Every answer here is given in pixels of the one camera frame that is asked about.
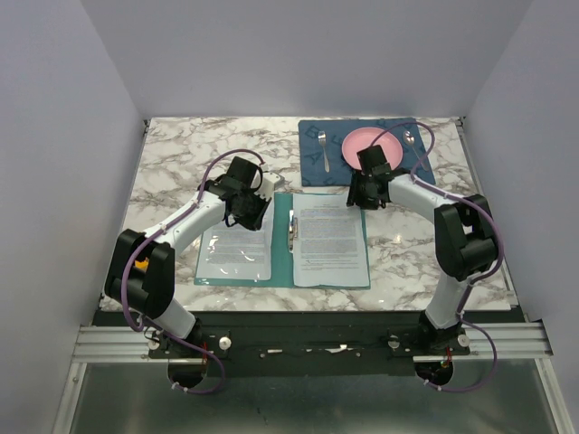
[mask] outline marble table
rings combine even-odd
[[[436,183],[450,192],[476,192],[452,119],[420,118],[437,138],[430,161]],[[270,170],[285,177],[288,193],[343,193],[347,187],[302,187],[300,118],[154,118],[138,167],[124,227],[141,231],[161,222],[194,194],[207,165],[235,148],[259,152]],[[425,144],[428,136],[421,131]],[[218,164],[214,176],[228,162]],[[432,298],[440,268],[433,227],[423,217],[389,204],[366,212],[370,289],[195,286],[196,240],[176,260],[176,299],[190,310],[420,310]],[[509,309],[514,291],[503,273],[479,283],[468,309]],[[120,305],[104,297],[103,310]]]

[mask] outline teal folder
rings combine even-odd
[[[293,254],[288,248],[288,228],[290,226],[290,210],[293,209],[293,193],[275,193],[275,208],[273,210],[273,234],[271,236],[271,263],[276,264],[271,269],[269,280],[241,280],[236,278],[198,278],[195,272],[194,283],[196,285],[211,285],[215,287],[266,287],[266,288],[304,288],[296,287],[293,283]],[[364,234],[366,261],[368,261],[368,245],[365,231],[365,215],[362,213],[362,232]],[[369,289],[367,287],[355,287],[350,289]]]

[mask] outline pink plate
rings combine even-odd
[[[346,162],[356,170],[360,170],[358,151],[369,147],[372,140],[383,131],[383,129],[377,127],[364,127],[355,129],[348,134],[342,143],[342,155]],[[402,162],[403,156],[402,145],[400,145],[398,139],[392,134],[386,133],[378,139],[377,144],[382,147],[386,160],[390,163],[390,167],[393,169],[398,167]]]

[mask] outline paper sheet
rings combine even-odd
[[[221,222],[203,235],[197,262],[197,278],[271,278],[271,237],[274,201],[268,206],[259,231]]]
[[[293,278],[298,287],[370,285],[362,214],[346,194],[294,194],[298,218]]]

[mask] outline fork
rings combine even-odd
[[[326,173],[329,173],[329,161],[327,160],[326,154],[326,131],[320,131],[318,133],[318,142],[319,145],[322,146],[322,149],[324,150],[324,170],[326,170]]]

